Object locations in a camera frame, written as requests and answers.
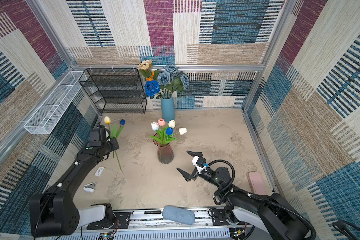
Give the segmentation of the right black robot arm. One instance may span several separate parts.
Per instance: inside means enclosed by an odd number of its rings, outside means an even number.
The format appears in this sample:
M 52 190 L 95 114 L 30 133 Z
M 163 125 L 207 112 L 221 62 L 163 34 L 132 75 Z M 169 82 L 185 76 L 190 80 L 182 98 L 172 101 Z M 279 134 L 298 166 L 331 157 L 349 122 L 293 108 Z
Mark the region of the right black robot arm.
M 191 174 L 178 169 L 186 181 L 202 178 L 217 187 L 213 201 L 225 205 L 226 220 L 230 225 L 246 222 L 267 232 L 274 240 L 314 240 L 313 225 L 299 214 L 280 194 L 258 195 L 236 185 L 234 166 L 226 160 L 207 163 L 201 152 L 187 152 L 192 156 Z

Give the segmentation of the teal ceramic vase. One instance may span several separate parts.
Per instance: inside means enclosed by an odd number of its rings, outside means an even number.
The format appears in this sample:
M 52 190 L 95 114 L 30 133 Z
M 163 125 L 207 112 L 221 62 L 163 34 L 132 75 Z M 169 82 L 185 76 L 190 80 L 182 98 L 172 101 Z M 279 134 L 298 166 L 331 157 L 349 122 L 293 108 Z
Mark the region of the teal ceramic vase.
M 169 122 L 176 118 L 175 104 L 173 97 L 170 97 L 169 99 L 161 98 L 161 106 L 162 106 L 162 118 L 166 122 Z

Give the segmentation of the dark blue rose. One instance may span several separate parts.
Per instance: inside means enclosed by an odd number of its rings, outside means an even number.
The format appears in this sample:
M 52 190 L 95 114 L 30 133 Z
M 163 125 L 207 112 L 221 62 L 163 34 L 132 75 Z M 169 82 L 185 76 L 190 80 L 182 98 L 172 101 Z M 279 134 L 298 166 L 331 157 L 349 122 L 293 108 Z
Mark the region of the dark blue rose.
M 157 81 L 147 81 L 145 84 L 145 96 L 149 97 L 151 100 L 155 98 L 155 96 L 161 96 L 161 88 Z

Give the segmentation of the pink tulip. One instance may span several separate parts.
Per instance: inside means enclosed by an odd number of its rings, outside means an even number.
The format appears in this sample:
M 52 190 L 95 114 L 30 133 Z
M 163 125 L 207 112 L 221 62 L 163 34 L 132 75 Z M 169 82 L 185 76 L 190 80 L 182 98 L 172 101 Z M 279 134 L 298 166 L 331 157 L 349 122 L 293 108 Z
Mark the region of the pink tulip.
M 164 136 L 165 136 L 165 125 L 166 122 L 164 119 L 159 119 L 158 120 L 158 125 L 160 126 L 160 140 L 162 141 L 162 143 L 164 142 Z

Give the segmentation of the light blue rose bunch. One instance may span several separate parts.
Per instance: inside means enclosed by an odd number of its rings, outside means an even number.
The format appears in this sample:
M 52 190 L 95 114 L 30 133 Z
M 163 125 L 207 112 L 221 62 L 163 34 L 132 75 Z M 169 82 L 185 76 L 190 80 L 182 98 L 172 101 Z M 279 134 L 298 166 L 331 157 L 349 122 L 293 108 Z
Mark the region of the light blue rose bunch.
M 189 76 L 180 71 L 175 65 L 167 65 L 165 69 L 158 72 L 155 80 L 159 84 L 159 92 L 156 99 L 170 99 L 174 92 L 183 92 L 189 87 Z

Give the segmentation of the orange marigold flower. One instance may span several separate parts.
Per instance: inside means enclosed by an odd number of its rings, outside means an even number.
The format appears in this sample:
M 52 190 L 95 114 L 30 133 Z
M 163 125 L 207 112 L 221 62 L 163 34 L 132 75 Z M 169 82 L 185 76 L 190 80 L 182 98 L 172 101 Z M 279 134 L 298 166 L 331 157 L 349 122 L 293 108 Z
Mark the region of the orange marigold flower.
M 155 72 L 151 72 L 151 75 L 147 78 L 147 81 L 153 81 L 155 79 Z

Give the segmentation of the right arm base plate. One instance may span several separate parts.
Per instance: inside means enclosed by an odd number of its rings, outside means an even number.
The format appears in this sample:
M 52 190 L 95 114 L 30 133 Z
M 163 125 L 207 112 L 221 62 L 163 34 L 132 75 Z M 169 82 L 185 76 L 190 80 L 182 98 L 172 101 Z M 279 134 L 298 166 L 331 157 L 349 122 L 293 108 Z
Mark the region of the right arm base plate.
M 212 218 L 213 226 L 237 225 L 238 222 L 232 222 L 227 218 L 224 209 L 210 208 L 208 215 Z

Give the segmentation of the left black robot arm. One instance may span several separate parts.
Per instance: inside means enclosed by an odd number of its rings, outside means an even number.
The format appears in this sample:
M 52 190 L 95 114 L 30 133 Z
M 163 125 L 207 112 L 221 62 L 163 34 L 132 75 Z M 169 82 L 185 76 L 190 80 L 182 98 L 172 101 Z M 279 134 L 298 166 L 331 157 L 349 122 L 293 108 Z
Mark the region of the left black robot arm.
M 110 152 L 119 148 L 115 137 L 105 126 L 90 132 L 90 140 L 76 154 L 67 171 L 44 193 L 30 198 L 31 234 L 34 238 L 66 236 L 79 226 L 80 214 L 73 203 L 74 195 L 87 174 Z

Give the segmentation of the dark red glass vase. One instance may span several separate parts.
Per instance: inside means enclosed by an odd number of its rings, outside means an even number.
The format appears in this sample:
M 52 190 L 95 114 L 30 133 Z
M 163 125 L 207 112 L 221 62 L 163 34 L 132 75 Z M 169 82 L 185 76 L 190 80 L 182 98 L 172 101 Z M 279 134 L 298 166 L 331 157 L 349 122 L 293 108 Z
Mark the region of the dark red glass vase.
M 169 164 L 174 159 L 174 151 L 170 144 L 161 145 L 158 141 L 153 140 L 154 144 L 158 147 L 157 157 L 160 163 Z

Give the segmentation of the white tulip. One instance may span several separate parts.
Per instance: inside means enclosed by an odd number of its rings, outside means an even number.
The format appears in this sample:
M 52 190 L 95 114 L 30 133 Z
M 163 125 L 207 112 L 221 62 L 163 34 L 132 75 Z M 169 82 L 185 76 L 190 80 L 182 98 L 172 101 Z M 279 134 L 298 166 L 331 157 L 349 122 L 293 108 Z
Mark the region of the white tulip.
M 175 141 L 176 140 L 176 138 L 175 138 L 176 135 L 181 135 L 182 136 L 187 132 L 188 132 L 188 130 L 186 128 L 179 128 L 179 131 L 177 133 L 169 135 L 168 141 L 170 141 L 170 142 Z
M 158 144 L 163 145 L 163 140 L 161 136 L 160 125 L 157 122 L 151 123 L 152 130 L 156 132 L 154 136 L 151 136 L 153 140 L 155 140 Z
M 168 128 L 166 130 L 167 139 L 168 139 L 169 135 L 172 135 L 174 133 L 174 128 L 175 127 L 176 127 L 176 122 L 174 120 L 170 120 L 168 122 Z

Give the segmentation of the cream sunflower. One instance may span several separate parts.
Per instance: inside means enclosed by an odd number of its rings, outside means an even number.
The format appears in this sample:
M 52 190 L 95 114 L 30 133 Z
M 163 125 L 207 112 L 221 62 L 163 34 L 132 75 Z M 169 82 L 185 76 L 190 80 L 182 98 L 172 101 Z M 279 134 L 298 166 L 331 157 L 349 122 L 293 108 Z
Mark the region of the cream sunflower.
M 140 72 L 140 74 L 145 77 L 148 78 L 151 75 L 151 68 L 153 65 L 153 61 L 152 60 L 144 60 L 141 63 L 138 64 L 138 70 Z

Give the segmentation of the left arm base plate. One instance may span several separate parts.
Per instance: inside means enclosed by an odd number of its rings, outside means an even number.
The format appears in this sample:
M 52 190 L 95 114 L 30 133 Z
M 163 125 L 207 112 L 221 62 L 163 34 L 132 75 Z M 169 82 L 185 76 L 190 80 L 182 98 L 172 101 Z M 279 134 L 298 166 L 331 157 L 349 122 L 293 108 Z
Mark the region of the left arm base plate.
M 128 229 L 132 212 L 114 212 L 110 219 L 89 224 L 87 230 Z

